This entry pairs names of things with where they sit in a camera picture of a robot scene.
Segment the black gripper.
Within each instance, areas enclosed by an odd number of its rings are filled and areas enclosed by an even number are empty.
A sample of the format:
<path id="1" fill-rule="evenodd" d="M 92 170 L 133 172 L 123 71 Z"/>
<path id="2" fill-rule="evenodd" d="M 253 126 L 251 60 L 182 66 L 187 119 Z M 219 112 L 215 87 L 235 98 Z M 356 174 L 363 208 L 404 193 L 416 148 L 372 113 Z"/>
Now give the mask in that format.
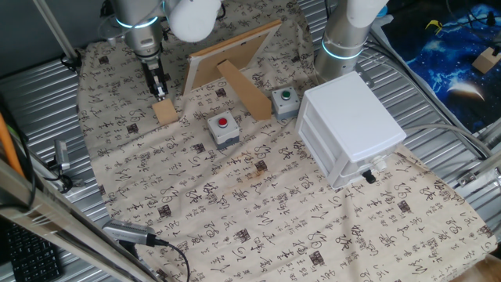
<path id="1" fill-rule="evenodd" d="M 168 88 L 164 78 L 164 70 L 160 58 L 142 60 L 142 68 L 147 85 L 152 85 L 152 93 L 157 101 L 164 100 L 168 95 Z"/>

